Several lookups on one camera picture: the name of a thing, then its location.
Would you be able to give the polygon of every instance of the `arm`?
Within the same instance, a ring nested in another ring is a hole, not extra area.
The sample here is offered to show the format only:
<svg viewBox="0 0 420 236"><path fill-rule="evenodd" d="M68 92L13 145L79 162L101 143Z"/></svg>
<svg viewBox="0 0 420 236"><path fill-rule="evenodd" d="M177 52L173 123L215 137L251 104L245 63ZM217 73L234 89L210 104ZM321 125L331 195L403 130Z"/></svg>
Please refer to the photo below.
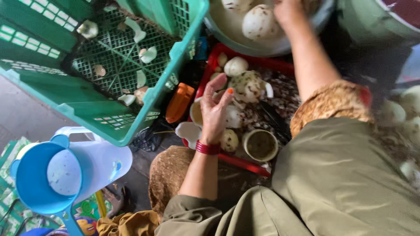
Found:
<svg viewBox="0 0 420 236"><path fill-rule="evenodd" d="M312 30L300 0L277 0L274 14L291 43L302 101L315 90L341 79Z"/></svg>
<svg viewBox="0 0 420 236"><path fill-rule="evenodd" d="M227 81L226 74L221 74L210 81L201 99L203 131L200 142L204 145L217 144L226 127L226 107L233 99L233 89L228 89L218 104L213 101L214 92ZM180 195L187 195L208 200L217 199L217 155L195 152L189 165Z"/></svg>

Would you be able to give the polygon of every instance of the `brown patterned fabric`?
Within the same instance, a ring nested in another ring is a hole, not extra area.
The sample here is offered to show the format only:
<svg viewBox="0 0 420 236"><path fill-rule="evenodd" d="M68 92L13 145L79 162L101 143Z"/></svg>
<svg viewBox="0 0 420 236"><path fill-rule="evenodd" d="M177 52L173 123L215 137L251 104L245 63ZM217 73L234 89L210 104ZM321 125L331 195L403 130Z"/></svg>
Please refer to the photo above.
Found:
<svg viewBox="0 0 420 236"><path fill-rule="evenodd" d="M169 200L178 194L195 150L170 146L150 166L149 198L153 211L162 219Z"/></svg>
<svg viewBox="0 0 420 236"><path fill-rule="evenodd" d="M373 123L374 119L363 100L365 87L340 80L316 90L297 109L290 122L293 137L311 121L332 117L349 117Z"/></svg>

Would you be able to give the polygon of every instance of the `right hand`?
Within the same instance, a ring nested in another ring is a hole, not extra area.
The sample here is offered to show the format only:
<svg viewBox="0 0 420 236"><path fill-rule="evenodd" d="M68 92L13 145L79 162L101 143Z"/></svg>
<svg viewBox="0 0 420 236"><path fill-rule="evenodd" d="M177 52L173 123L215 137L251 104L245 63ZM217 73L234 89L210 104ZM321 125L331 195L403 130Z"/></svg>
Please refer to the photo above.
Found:
<svg viewBox="0 0 420 236"><path fill-rule="evenodd" d="M282 28L287 26L292 27L295 23L307 20L303 1L304 0L275 0L274 15Z"/></svg>

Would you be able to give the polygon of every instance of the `red bangle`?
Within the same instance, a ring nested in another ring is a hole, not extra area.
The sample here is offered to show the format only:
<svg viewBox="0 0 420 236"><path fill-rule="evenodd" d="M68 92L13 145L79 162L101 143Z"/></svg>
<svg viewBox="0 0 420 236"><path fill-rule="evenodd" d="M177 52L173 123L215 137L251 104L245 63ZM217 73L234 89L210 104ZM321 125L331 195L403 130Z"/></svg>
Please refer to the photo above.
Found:
<svg viewBox="0 0 420 236"><path fill-rule="evenodd" d="M203 154L207 155L218 155L220 153L220 143L204 145L200 143L200 140L197 140L197 145L195 149Z"/></svg>

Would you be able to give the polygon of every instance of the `knife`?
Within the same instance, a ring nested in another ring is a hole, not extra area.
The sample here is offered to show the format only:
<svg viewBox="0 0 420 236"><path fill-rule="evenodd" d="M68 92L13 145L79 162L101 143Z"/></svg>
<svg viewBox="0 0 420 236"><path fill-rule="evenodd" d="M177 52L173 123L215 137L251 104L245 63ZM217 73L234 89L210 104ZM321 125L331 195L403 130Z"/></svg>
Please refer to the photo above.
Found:
<svg viewBox="0 0 420 236"><path fill-rule="evenodd" d="M269 124L274 128L274 130L277 133L280 133L282 135L282 137L279 137L280 142L286 145L291 140L290 128L288 124L286 123L286 120L283 119L276 112L276 110L267 102L260 101L259 106L261 108L259 109L260 114L267 115Z"/></svg>

